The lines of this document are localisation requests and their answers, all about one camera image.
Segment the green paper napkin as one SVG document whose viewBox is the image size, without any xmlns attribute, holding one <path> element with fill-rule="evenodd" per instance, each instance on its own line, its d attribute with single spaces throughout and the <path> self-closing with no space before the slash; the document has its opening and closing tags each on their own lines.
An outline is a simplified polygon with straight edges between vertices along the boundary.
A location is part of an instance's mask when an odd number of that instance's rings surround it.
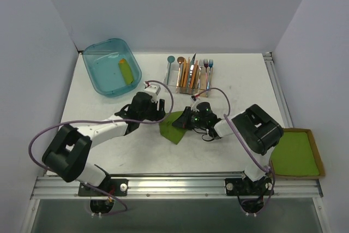
<svg viewBox="0 0 349 233">
<path fill-rule="evenodd" d="M 183 128 L 176 128 L 172 123 L 177 120 L 182 113 L 182 111 L 172 112 L 167 119 L 159 123 L 161 136 L 176 145 L 179 144 L 181 139 L 184 137 L 186 130 Z"/>
</svg>

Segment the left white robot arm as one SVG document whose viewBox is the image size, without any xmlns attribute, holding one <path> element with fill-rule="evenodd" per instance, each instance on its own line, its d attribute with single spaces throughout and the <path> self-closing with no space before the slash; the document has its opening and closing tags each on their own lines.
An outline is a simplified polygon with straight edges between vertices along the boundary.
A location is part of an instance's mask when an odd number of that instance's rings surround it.
<svg viewBox="0 0 349 233">
<path fill-rule="evenodd" d="M 43 154 L 43 163 L 64 181 L 90 184 L 97 195 L 110 190 L 110 175 L 87 161 L 90 150 L 108 140 L 126 136 L 141 121 L 156 122 L 165 117 L 165 100 L 153 101 L 146 92 L 137 92 L 132 102 L 105 120 L 105 124 L 73 127 L 63 125 Z"/>
</svg>

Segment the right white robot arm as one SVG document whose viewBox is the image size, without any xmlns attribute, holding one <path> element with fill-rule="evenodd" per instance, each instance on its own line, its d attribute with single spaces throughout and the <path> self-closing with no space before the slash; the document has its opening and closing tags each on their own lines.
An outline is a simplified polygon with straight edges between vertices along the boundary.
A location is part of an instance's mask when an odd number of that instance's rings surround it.
<svg viewBox="0 0 349 233">
<path fill-rule="evenodd" d="M 242 188 L 248 194 L 260 190 L 260 179 L 270 172 L 271 153 L 284 135 L 281 125 L 257 104 L 232 118 L 227 115 L 219 118 L 213 113 L 210 103 L 201 102 L 187 106 L 172 126 L 201 129 L 214 140 L 235 135 L 251 159 L 243 171 L 246 177 L 242 180 Z"/>
</svg>

